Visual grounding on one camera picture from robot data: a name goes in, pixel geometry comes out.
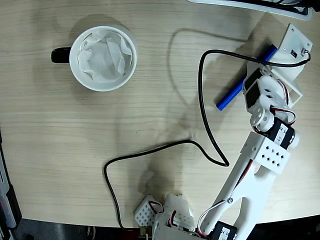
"wooden table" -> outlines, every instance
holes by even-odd
[[[112,158],[192,136],[215,158],[197,95],[199,60],[208,49],[249,56],[278,45],[288,23],[314,46],[298,78],[294,107],[299,146],[277,177],[261,222],[320,214],[320,14],[301,21],[269,13],[186,0],[3,0],[0,10],[0,127],[9,176],[24,218],[118,226],[102,167]],[[133,77],[112,92],[81,86],[51,51],[70,46],[84,30],[107,24],[136,37]],[[224,110],[215,103],[237,80],[244,62],[209,56],[204,100],[210,126],[231,166],[210,163],[190,145],[115,163],[109,175],[123,224],[146,194],[162,201],[182,193],[197,218],[227,179],[251,130],[240,94]],[[233,223],[239,203],[223,215]]]

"white tissue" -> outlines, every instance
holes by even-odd
[[[118,33],[100,30],[90,34],[80,46],[78,63],[81,71],[98,83],[118,80],[128,71],[132,51]]]

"mug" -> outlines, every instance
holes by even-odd
[[[131,48],[132,52],[132,61],[130,64],[130,67],[126,71],[126,73],[120,77],[119,79],[113,81],[113,82],[106,82],[106,83],[100,83],[94,81],[90,75],[83,72],[79,68],[78,63],[78,55],[80,52],[81,43],[93,32],[99,31],[99,30],[108,30],[113,31],[118,34],[120,34],[128,43],[129,47]],[[81,33],[71,47],[60,47],[56,48],[51,52],[51,61],[53,63],[57,64],[70,64],[71,72],[74,75],[75,79],[85,86],[88,89],[97,91],[97,92],[108,92],[115,90],[117,88],[120,88],[122,85],[124,85],[133,75],[136,66],[137,66],[137,45],[135,38],[127,30],[126,28],[118,25],[104,25],[104,26],[95,26],[92,27],[83,33]]]

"mug handle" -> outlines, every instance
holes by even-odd
[[[59,47],[51,52],[51,61],[55,64],[68,64],[71,47]]]

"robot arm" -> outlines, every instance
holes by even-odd
[[[271,62],[300,63],[310,57],[311,47],[309,39],[290,24]],[[235,166],[212,207],[200,216],[197,224],[188,202],[181,195],[167,195],[160,211],[155,211],[153,204],[161,204],[147,196],[135,211],[134,218],[141,227],[152,226],[153,240],[248,238],[261,217],[276,176],[282,173],[290,158],[288,149],[295,148],[300,140],[293,128],[297,116],[291,108],[302,97],[295,79],[303,68],[303,65],[266,67],[248,62],[243,93],[253,132]],[[224,211],[240,199],[240,213],[234,225],[220,222]]]
[[[288,57],[299,58],[297,61],[307,58],[312,44],[290,24],[280,50],[272,59],[283,58],[283,51],[286,51],[286,46],[292,41],[298,43],[296,45],[299,47],[288,49],[291,51]],[[242,199],[242,203],[239,217],[234,224],[237,229],[236,239],[247,239],[259,221],[271,186],[289,160],[288,148],[295,148],[300,140],[299,133],[292,127],[296,114],[290,107],[302,96],[294,82],[302,70],[303,66],[299,69],[283,70],[248,62],[243,93],[246,109],[251,114],[250,124],[255,132],[249,134],[240,157],[211,207],[212,210],[203,221],[200,219],[200,233],[203,236],[215,229],[223,212],[239,199]],[[291,87],[291,92],[288,92],[286,85]]]

